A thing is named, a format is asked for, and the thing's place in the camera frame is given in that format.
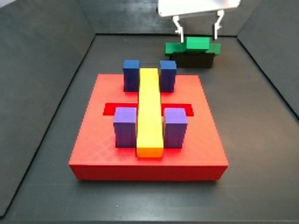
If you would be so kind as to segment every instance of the building block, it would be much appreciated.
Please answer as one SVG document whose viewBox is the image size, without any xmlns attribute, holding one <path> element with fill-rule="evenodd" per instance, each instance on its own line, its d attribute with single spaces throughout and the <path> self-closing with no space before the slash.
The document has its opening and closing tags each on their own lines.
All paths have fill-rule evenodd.
<svg viewBox="0 0 299 224">
<path fill-rule="evenodd" d="M 164 55 L 169 56 L 172 53 L 183 53 L 185 50 L 184 43 L 165 43 Z"/>
<path fill-rule="evenodd" d="M 181 68 L 211 68 L 215 53 L 211 52 L 175 52 L 169 57 Z"/>
<path fill-rule="evenodd" d="M 124 91 L 137 92 L 139 89 L 139 74 L 140 74 L 140 60 L 124 60 Z"/>
<path fill-rule="evenodd" d="M 220 55 L 220 43 L 209 44 L 209 50 L 207 53 L 215 53 L 216 55 Z"/>
<path fill-rule="evenodd" d="M 211 38 L 187 37 L 185 52 L 205 53 L 211 49 Z"/>
<path fill-rule="evenodd" d="M 160 61 L 160 92 L 171 93 L 173 91 L 176 75 L 176 64 L 172 60 Z"/>
<path fill-rule="evenodd" d="M 181 149 L 164 149 L 163 158 L 139 158 L 136 149 L 117 148 L 113 116 L 101 115 L 107 102 L 136 103 L 124 93 L 123 74 L 100 74 L 89 97 L 69 168 L 79 180 L 209 181 L 220 179 L 228 160 L 197 75 L 176 75 L 173 93 L 161 103 L 191 104 Z"/>
<path fill-rule="evenodd" d="M 136 155 L 160 158 L 164 154 L 161 100 L 156 68 L 140 68 L 137 99 Z"/>
<path fill-rule="evenodd" d="M 136 108 L 116 108 L 115 114 L 116 147 L 136 147 Z"/>
<path fill-rule="evenodd" d="M 187 130 L 187 115 L 183 108 L 165 108 L 163 115 L 163 146 L 181 148 Z"/>
</svg>

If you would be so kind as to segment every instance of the yellow block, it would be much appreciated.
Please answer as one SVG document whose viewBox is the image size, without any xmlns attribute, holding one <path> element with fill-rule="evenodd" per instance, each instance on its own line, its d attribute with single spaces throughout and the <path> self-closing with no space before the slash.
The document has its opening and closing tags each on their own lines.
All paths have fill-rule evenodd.
<svg viewBox="0 0 299 224">
<path fill-rule="evenodd" d="M 156 68 L 140 68 L 137 99 L 136 155 L 160 158 L 164 154 L 161 99 Z"/>
</svg>

